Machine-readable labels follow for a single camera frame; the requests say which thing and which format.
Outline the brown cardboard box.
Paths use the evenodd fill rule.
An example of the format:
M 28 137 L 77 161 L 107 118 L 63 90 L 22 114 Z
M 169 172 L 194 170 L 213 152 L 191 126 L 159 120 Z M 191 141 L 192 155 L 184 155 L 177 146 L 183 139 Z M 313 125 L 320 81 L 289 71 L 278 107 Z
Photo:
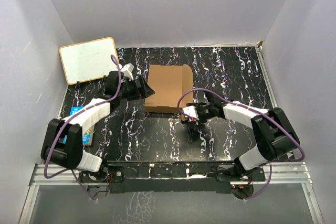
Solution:
M 179 109 L 193 102 L 193 94 L 183 94 L 193 88 L 193 72 L 189 65 L 150 65 L 148 85 L 155 94 L 146 98 L 144 108 L 149 113 L 179 113 Z

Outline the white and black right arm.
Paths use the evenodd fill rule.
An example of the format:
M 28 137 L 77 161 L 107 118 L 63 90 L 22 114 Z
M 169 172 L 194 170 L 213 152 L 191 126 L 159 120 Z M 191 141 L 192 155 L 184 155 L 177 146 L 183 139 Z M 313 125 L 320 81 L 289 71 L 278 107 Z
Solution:
M 235 121 L 252 129 L 255 146 L 235 158 L 232 167 L 216 168 L 213 173 L 217 177 L 247 180 L 257 167 L 287 155 L 300 144 L 292 125 L 280 108 L 258 109 L 209 95 L 206 103 L 188 103 L 182 112 L 192 131 L 197 131 L 212 118 Z

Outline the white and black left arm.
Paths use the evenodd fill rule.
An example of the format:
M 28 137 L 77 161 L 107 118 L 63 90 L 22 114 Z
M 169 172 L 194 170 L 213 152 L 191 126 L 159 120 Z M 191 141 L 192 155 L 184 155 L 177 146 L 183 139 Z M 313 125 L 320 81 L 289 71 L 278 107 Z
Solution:
M 64 168 L 61 173 L 84 170 L 96 181 L 104 181 L 108 177 L 108 168 L 101 157 L 83 149 L 83 135 L 109 116 L 122 100 L 145 99 L 154 94 L 143 76 L 132 79 L 121 72 L 110 72 L 105 85 L 86 106 L 67 118 L 52 119 L 48 123 L 41 149 L 41 158 L 45 161 L 44 177 L 53 178 L 59 174 L 48 174 L 48 165 L 53 163 Z

